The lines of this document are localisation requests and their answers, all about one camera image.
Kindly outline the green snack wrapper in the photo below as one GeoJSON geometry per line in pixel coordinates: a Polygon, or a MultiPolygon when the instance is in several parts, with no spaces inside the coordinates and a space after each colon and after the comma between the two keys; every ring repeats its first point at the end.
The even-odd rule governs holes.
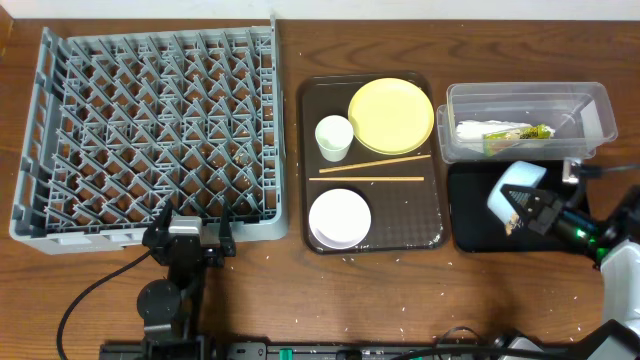
{"type": "Polygon", "coordinates": [[[545,124],[525,126],[485,134],[483,153],[493,156],[505,149],[516,146],[521,140],[546,140],[554,136],[555,130],[545,124]]]}

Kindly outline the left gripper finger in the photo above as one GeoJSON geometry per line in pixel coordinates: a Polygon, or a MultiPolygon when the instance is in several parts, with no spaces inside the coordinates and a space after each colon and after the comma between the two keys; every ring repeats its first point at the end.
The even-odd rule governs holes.
{"type": "Polygon", "coordinates": [[[218,229],[218,239],[221,245],[232,245],[233,237],[230,223],[230,207],[225,204],[222,209],[222,214],[220,216],[220,223],[218,229]]]}
{"type": "Polygon", "coordinates": [[[157,238],[166,234],[169,231],[169,226],[171,223],[173,215],[173,204],[171,202],[167,202],[160,214],[153,220],[149,227],[149,234],[153,238],[157,238]]]}

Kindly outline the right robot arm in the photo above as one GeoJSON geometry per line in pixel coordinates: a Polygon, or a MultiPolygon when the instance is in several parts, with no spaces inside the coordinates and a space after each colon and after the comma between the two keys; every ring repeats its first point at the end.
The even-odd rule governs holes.
{"type": "Polygon", "coordinates": [[[524,228],[550,235],[594,262],[604,284],[603,324],[562,356],[566,359],[639,357],[639,187],[598,221],[553,192],[504,185],[501,193],[524,228]]]}

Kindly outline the white plastic cup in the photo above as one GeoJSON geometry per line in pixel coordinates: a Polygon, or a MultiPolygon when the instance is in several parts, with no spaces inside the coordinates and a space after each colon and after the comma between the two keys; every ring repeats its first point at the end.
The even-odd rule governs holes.
{"type": "Polygon", "coordinates": [[[347,118],[329,115],[317,124],[314,135],[322,157],[329,162],[339,162],[348,153],[354,130],[347,118]]]}

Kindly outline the white round bowl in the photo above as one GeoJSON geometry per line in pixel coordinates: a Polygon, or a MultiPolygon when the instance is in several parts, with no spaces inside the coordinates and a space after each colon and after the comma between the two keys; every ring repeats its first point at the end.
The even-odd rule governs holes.
{"type": "Polygon", "coordinates": [[[308,225],[322,245],[332,250],[344,250],[366,238],[372,225],[372,213],[361,195],[336,188],[322,193],[313,202],[308,225]]]}

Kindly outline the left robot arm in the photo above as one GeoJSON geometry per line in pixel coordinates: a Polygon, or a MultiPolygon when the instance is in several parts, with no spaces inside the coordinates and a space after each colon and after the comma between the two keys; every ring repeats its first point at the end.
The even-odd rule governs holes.
{"type": "Polygon", "coordinates": [[[218,243],[206,247],[210,234],[200,217],[178,216],[168,204],[143,234],[142,244],[150,256],[168,268],[167,276],[148,283],[137,297],[143,320],[143,360],[198,359],[217,357],[212,337],[198,333],[206,272],[222,268],[227,257],[236,255],[229,221],[230,209],[222,212],[216,236],[218,243]]]}

